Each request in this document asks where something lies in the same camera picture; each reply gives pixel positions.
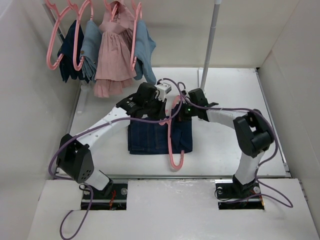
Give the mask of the dark blue jeans trousers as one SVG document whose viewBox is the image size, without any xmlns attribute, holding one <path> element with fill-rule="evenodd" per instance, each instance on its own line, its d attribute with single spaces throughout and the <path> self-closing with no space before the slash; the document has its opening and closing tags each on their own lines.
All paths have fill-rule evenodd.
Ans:
<svg viewBox="0 0 320 240">
<path fill-rule="evenodd" d="M 172 153 L 192 152 L 192 121 L 179 121 L 174 118 L 170 127 Z M 166 155 L 169 153 L 167 124 L 131 121 L 127 133 L 127 147 L 131 155 Z"/>
</svg>

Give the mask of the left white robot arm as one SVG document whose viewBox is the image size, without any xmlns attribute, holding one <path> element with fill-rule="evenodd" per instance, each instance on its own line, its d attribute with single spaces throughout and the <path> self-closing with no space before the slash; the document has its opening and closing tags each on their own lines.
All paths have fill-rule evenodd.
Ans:
<svg viewBox="0 0 320 240">
<path fill-rule="evenodd" d="M 113 180 L 95 168 L 93 152 L 118 131 L 130 125 L 132 119 L 148 117 L 147 123 L 166 117 L 168 83 L 152 85 L 143 82 L 137 91 L 120 100 L 111 111 L 87 130 L 76 136 L 61 138 L 56 165 L 78 184 L 88 185 L 102 199 L 111 195 Z"/>
</svg>

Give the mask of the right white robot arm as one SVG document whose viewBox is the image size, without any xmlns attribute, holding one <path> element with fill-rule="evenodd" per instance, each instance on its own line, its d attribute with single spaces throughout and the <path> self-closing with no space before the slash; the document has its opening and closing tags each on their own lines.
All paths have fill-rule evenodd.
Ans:
<svg viewBox="0 0 320 240">
<path fill-rule="evenodd" d="M 203 90 L 193 89 L 181 92 L 184 103 L 181 117 L 198 117 L 210 123 L 217 123 L 235 131 L 241 157 L 232 182 L 217 183 L 216 194 L 220 200 L 242 199 L 259 194 L 256 183 L 259 163 L 275 137 L 268 121 L 257 109 L 221 108 L 215 102 L 208 103 Z"/>
</svg>

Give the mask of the pink hanger with light jeans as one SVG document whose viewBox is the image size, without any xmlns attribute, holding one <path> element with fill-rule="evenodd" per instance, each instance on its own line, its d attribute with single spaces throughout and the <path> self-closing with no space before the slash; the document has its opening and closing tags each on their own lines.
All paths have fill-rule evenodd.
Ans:
<svg viewBox="0 0 320 240">
<path fill-rule="evenodd" d="M 135 3 L 134 0 L 131 1 L 132 9 L 135 13 L 134 23 L 133 23 L 133 32 L 132 32 L 132 45 L 131 45 L 131 56 L 130 56 L 130 67 L 133 71 L 135 69 L 135 64 L 137 62 L 137 57 L 135 56 L 135 46 L 136 46 L 136 35 L 137 35 L 137 24 L 140 19 L 142 19 L 142 3 Z"/>
</svg>

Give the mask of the pink hanger with dress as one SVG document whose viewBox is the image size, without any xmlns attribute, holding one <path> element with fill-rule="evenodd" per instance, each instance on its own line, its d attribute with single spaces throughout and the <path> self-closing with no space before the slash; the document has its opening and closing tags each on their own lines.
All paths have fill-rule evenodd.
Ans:
<svg viewBox="0 0 320 240">
<path fill-rule="evenodd" d="M 103 16 L 103 23 L 107 25 L 117 23 L 123 24 L 125 22 L 125 9 L 123 0 L 114 0 L 111 3 L 105 1 L 106 11 Z"/>
</svg>

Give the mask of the right white rack foot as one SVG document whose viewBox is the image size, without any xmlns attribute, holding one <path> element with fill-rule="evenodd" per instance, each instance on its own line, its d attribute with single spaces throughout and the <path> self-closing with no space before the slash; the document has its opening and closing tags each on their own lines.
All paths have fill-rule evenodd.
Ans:
<svg viewBox="0 0 320 240">
<path fill-rule="evenodd" d="M 198 87 L 205 92 L 207 82 L 208 68 L 199 67 L 197 69 Z"/>
</svg>

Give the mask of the pink hanging dress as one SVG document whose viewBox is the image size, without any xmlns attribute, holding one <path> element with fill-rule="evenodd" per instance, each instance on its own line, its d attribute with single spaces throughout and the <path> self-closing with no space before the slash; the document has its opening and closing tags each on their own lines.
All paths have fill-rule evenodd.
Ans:
<svg viewBox="0 0 320 240">
<path fill-rule="evenodd" d="M 131 70 L 131 50 L 135 17 L 123 4 L 125 20 L 123 24 L 102 23 L 102 39 L 95 74 L 94 95 L 108 98 L 123 93 L 123 88 L 133 83 L 136 72 Z"/>
</svg>

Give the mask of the light blue hanging jeans right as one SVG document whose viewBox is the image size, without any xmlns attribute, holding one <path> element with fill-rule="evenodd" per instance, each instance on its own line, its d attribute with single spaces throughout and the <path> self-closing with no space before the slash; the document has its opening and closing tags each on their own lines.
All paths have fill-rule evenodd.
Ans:
<svg viewBox="0 0 320 240">
<path fill-rule="evenodd" d="M 135 80 L 138 81 L 144 77 L 149 84 L 156 84 L 157 78 L 151 64 L 152 53 L 155 48 L 156 43 L 150 37 L 146 23 L 142 19 L 139 20 L 136 26 L 134 47 L 134 57 L 136 57 Z"/>
</svg>

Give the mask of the light blue hanging jeans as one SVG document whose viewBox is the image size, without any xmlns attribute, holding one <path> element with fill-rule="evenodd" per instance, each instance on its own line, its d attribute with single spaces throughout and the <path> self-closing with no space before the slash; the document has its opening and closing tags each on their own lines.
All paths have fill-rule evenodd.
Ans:
<svg viewBox="0 0 320 240">
<path fill-rule="evenodd" d="M 87 22 L 80 50 L 80 57 L 83 57 L 81 70 L 83 77 L 93 82 L 96 82 L 102 34 L 102 31 L 92 20 Z"/>
<path fill-rule="evenodd" d="M 155 48 L 156 43 L 150 37 L 146 23 L 142 19 L 139 20 L 136 26 L 134 47 L 134 57 L 136 57 L 135 80 L 138 81 L 144 77 L 149 84 L 156 84 L 157 78 L 151 64 L 152 53 Z"/>
</svg>

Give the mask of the light blue hanging jeans left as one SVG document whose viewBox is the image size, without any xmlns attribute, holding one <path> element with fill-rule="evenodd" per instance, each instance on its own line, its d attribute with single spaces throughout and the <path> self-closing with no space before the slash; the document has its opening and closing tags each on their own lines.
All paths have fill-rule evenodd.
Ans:
<svg viewBox="0 0 320 240">
<path fill-rule="evenodd" d="M 83 57 L 81 70 L 83 77 L 93 82 L 96 82 L 102 34 L 102 31 L 92 20 L 87 22 L 80 50 L 80 57 Z"/>
</svg>

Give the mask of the dark blue hanging garment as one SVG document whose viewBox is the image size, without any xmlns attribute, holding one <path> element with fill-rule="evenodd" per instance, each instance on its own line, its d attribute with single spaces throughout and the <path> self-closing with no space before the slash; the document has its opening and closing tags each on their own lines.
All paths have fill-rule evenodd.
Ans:
<svg viewBox="0 0 320 240">
<path fill-rule="evenodd" d="M 76 32 L 76 23 L 75 20 L 72 25 L 69 27 L 68 32 L 64 38 L 64 41 L 57 53 L 59 57 L 63 54 L 63 57 L 59 63 L 60 75 L 62 77 L 63 82 L 67 82 L 69 78 L 73 80 L 81 80 L 86 81 L 89 80 L 84 77 L 82 70 L 75 70 L 73 64 L 73 53 L 74 53 L 74 40 L 75 40 L 75 32 Z"/>
</svg>

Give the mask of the right grey rack pole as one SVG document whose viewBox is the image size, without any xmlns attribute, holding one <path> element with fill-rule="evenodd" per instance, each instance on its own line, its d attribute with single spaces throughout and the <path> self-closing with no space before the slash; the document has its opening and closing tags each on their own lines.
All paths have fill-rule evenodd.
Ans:
<svg viewBox="0 0 320 240">
<path fill-rule="evenodd" d="M 212 18 L 211 18 L 211 24 L 210 24 L 210 30 L 209 30 L 209 36 L 208 36 L 208 42 L 207 42 L 207 48 L 206 48 L 206 55 L 205 55 L 205 60 L 204 60 L 202 76 L 201 76 L 201 82 L 200 82 L 200 88 L 202 90 L 205 89 L 205 85 L 206 85 L 206 80 L 207 80 L 207 75 L 208 75 L 208 70 L 209 70 L 209 64 L 210 64 L 210 59 L 211 59 L 211 54 L 212 54 L 212 49 L 213 49 L 213 42 L 214 42 L 214 38 L 215 38 L 215 32 L 216 32 L 217 21 L 218 21 L 221 3 L 222 3 L 222 0 L 215 0 L 214 1 L 214 7 L 213 7 L 213 12 L 212 12 Z"/>
</svg>

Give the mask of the left grey rack pole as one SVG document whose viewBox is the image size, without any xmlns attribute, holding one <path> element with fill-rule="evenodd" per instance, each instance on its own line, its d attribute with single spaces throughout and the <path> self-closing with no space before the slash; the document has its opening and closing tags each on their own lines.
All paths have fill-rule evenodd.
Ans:
<svg viewBox="0 0 320 240">
<path fill-rule="evenodd" d="M 56 24 L 56 17 L 54 16 L 54 10 L 52 10 L 48 5 L 47 5 L 47 1 L 43 0 L 42 1 L 42 6 L 50 20 L 50 22 L 52 23 L 52 25 L 54 26 Z M 56 32 L 57 36 L 59 37 L 61 43 L 65 40 L 65 37 L 63 35 L 63 32 L 61 31 L 60 27 L 57 28 L 57 32 Z"/>
</svg>

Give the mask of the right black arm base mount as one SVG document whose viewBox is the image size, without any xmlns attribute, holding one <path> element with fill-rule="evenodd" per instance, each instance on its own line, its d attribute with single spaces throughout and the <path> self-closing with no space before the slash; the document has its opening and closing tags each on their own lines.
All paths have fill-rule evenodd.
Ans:
<svg viewBox="0 0 320 240">
<path fill-rule="evenodd" d="M 264 210 L 261 189 L 254 183 L 244 192 L 238 192 L 233 182 L 216 182 L 214 195 L 218 200 L 219 210 Z"/>
</svg>

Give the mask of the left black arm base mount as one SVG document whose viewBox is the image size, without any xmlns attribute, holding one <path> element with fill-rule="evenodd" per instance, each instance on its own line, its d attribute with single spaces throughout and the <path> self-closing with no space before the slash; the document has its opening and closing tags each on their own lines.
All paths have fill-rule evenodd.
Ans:
<svg viewBox="0 0 320 240">
<path fill-rule="evenodd" d="M 125 211 L 127 209 L 128 182 L 115 182 L 108 195 L 92 187 L 91 194 L 88 186 L 80 186 L 82 197 L 80 209 L 86 210 L 92 200 L 90 210 L 94 211 Z"/>
</svg>

